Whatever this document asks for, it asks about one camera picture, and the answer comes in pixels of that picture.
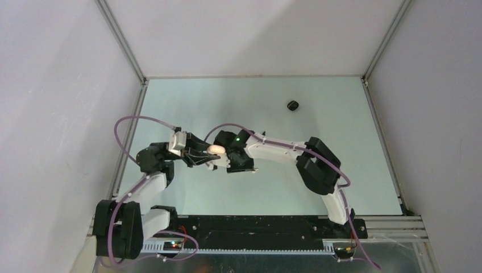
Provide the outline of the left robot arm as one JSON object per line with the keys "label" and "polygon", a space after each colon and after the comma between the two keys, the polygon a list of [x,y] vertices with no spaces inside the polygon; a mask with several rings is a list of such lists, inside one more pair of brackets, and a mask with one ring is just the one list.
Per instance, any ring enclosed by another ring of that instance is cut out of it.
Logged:
{"label": "left robot arm", "polygon": [[221,159],[226,149],[209,144],[192,133],[178,131],[168,142],[151,143],[140,150],[134,161],[142,176],[117,200],[102,200],[94,215],[93,235],[96,255],[115,264],[139,256],[144,242],[158,231],[166,237],[180,229],[176,212],[157,206],[157,199],[174,179],[174,161],[194,167]]}

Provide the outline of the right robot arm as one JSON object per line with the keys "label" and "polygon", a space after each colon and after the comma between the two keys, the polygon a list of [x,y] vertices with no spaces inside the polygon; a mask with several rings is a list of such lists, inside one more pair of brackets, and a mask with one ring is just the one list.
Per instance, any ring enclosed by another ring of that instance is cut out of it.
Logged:
{"label": "right robot arm", "polygon": [[225,153],[220,159],[208,162],[209,169],[223,167],[228,173],[254,171],[256,159],[295,166],[305,187],[321,196],[331,221],[331,232],[344,238],[353,231],[351,209],[338,182],[341,162],[320,139],[290,142],[241,129],[237,134],[220,131],[214,143],[223,147]]}

